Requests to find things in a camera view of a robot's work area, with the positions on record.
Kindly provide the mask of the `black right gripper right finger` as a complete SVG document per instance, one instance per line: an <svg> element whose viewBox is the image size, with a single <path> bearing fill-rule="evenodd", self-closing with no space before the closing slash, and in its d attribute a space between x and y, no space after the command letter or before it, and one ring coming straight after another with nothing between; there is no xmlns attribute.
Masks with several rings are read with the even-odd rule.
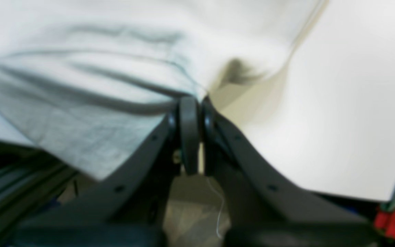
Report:
<svg viewBox="0 0 395 247"><path fill-rule="evenodd" d="M364 217L284 177L203 100L204 172L221 186L231 227L225 247L378 247Z"/></svg>

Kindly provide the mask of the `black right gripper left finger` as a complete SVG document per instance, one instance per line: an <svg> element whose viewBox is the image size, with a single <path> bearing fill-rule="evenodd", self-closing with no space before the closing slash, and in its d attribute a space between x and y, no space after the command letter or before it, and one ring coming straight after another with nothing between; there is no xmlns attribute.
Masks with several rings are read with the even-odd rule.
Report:
<svg viewBox="0 0 395 247"><path fill-rule="evenodd" d="M14 247L166 247L170 186L198 172L199 103L182 97L112 175L57 209L23 222Z"/></svg>

